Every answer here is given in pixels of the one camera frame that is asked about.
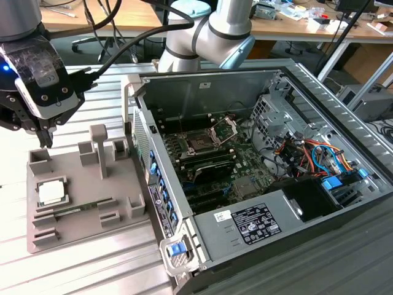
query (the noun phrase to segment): motherboard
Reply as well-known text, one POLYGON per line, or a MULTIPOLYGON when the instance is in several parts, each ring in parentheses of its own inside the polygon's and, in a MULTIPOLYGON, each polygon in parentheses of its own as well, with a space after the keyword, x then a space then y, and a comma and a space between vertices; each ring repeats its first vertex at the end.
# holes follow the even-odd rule
POLYGON ((257 197, 274 181, 252 146, 248 128, 235 119, 222 114, 194 123, 179 120, 174 123, 178 128, 167 128, 178 132, 162 134, 196 214, 257 197))

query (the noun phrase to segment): blue connector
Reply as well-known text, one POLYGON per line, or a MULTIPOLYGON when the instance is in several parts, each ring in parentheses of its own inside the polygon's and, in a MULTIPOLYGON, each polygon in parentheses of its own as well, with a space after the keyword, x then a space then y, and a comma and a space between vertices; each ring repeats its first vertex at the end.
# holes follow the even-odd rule
POLYGON ((169 201, 169 193, 166 189, 164 189, 163 193, 162 193, 162 197, 165 203, 168 203, 169 201))
POLYGON ((361 168, 359 169, 358 173, 360 174, 361 177, 366 178, 368 176, 368 172, 366 169, 361 168))
POLYGON ((172 213, 172 215, 171 215, 171 220, 172 220, 172 222, 173 222, 173 226, 176 227, 177 224, 178 224, 178 222, 179 222, 179 220, 178 220, 177 215, 176 215, 175 212, 172 213))
POLYGON ((156 172, 157 172, 157 163, 154 162, 150 167, 150 174, 154 175, 156 172))
POLYGON ((185 243, 180 242, 177 244, 173 244, 168 247, 168 252, 171 257, 177 256, 187 252, 187 248, 185 247, 185 243))
POLYGON ((335 189, 336 187, 342 186, 343 183, 337 178, 337 176, 332 176, 324 179, 323 185, 328 190, 335 189))
POLYGON ((164 189, 165 188, 165 182, 164 182, 164 179, 161 179, 160 180, 160 189, 164 189))
POLYGON ((166 206, 166 210, 168 211, 169 214, 172 213, 172 211, 173 211, 173 204, 172 204, 172 201, 169 201, 169 202, 168 202, 168 205, 166 206))

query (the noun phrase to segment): open computer chassis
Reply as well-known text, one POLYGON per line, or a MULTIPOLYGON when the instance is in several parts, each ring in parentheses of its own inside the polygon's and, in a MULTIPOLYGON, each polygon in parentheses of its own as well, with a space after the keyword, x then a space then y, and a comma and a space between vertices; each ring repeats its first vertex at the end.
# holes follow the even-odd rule
POLYGON ((390 147, 302 65, 130 75, 122 88, 137 105, 132 124, 123 107, 125 130, 177 294, 336 229, 393 193, 390 147))

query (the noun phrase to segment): circuit board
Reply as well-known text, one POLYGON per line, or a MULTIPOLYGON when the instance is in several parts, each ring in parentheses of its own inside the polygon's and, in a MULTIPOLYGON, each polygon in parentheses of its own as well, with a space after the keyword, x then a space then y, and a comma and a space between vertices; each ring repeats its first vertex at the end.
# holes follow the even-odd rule
MULTIPOLYGON (((224 119, 224 116, 219 116, 214 121, 222 122, 224 119)), ((214 132, 217 140, 222 142, 221 145, 212 140, 214 136, 211 128, 163 135, 187 200, 197 214, 259 196, 274 181, 269 169, 252 147, 245 130, 236 124, 230 126, 223 122, 214 127, 214 132), (190 173, 187 172, 188 167, 181 163, 182 159, 192 161, 193 157, 203 160, 194 161, 190 173), (194 171, 213 166, 213 161, 218 158, 217 165, 220 165, 220 172, 224 175, 217 176, 214 172, 208 176, 218 179, 198 180, 194 171)))

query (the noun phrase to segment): power supply label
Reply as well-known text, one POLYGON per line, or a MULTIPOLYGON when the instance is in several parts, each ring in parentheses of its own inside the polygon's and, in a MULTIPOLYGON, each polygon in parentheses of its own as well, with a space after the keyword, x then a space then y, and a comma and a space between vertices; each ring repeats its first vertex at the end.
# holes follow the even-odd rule
POLYGON ((161 230, 165 236, 165 238, 170 238, 173 236, 173 231, 168 218, 166 217, 165 204, 162 202, 160 198, 160 193, 157 189, 157 186, 149 186, 150 195, 153 199, 154 209, 157 213, 158 220, 160 221, 161 230))
POLYGON ((248 245, 281 232, 265 203, 232 213, 232 218, 244 242, 248 245))

